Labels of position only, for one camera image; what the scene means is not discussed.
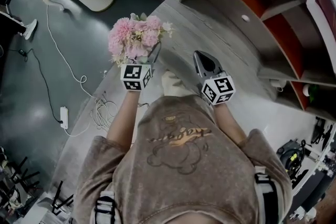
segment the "beige pants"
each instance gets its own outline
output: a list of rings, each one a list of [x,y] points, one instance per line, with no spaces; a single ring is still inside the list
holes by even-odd
[[[164,96],[183,97],[196,94],[195,92],[188,90],[182,80],[171,71],[166,71],[165,74],[163,74],[162,87]]]

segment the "forearm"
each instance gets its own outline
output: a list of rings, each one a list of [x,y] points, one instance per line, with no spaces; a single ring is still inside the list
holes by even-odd
[[[110,126],[107,140],[117,142],[125,148],[131,147],[139,97],[140,92],[126,93],[121,108]]]
[[[235,144],[244,141],[247,136],[243,129],[238,125],[233,118],[229,108],[226,104],[219,104],[214,106],[215,119],[218,127],[225,133]]]

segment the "flower bouquet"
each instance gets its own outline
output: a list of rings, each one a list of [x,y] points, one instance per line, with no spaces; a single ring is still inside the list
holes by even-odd
[[[172,36],[172,24],[162,23],[156,16],[132,13],[131,18],[119,19],[109,34],[109,51],[112,62],[118,66],[123,63],[146,63],[151,51],[163,34]]]

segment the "white mug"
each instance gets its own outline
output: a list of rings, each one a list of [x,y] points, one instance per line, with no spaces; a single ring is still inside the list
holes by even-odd
[[[284,87],[287,84],[286,80],[278,80],[278,79],[270,79],[269,82],[271,83],[271,85],[273,87],[275,87],[277,89],[277,91],[279,92],[283,92]]]

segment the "person's right arm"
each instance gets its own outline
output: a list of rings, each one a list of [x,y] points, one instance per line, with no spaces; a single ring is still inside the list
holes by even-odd
[[[236,144],[246,140],[247,136],[243,129],[233,118],[229,108],[225,103],[214,106],[217,126]]]

